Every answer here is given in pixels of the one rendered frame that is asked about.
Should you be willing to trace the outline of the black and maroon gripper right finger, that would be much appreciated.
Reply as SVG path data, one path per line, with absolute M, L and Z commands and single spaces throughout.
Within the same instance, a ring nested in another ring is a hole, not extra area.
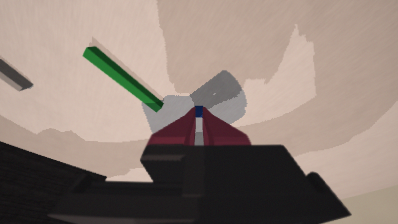
M 247 134 L 214 116 L 203 107 L 204 145 L 252 145 Z M 208 134 L 207 134 L 208 132 Z

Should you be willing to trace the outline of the small blue cube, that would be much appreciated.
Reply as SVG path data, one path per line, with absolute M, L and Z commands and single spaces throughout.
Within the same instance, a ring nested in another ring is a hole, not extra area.
M 203 118 L 203 106 L 195 106 L 196 118 Z

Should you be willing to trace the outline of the green rod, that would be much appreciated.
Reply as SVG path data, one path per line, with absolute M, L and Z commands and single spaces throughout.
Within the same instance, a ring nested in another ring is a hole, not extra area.
M 164 103 L 161 100 L 159 100 L 96 46 L 86 47 L 83 57 L 156 113 L 163 107 Z

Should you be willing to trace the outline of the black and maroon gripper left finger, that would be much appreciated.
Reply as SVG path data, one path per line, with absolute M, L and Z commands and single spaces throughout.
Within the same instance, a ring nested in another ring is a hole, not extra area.
M 152 134 L 147 145 L 150 144 L 195 144 L 196 114 L 193 107 L 186 115 Z M 193 127 L 193 128 L 192 128 Z M 191 131 L 192 128 L 192 131 Z M 189 141 L 190 136 L 190 141 Z M 146 146 L 147 146 L 146 145 Z

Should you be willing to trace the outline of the grey rod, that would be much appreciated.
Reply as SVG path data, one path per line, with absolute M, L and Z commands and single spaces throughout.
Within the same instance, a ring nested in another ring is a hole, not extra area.
M 22 91 L 34 85 L 2 59 L 0 59 L 0 79 L 17 91 Z

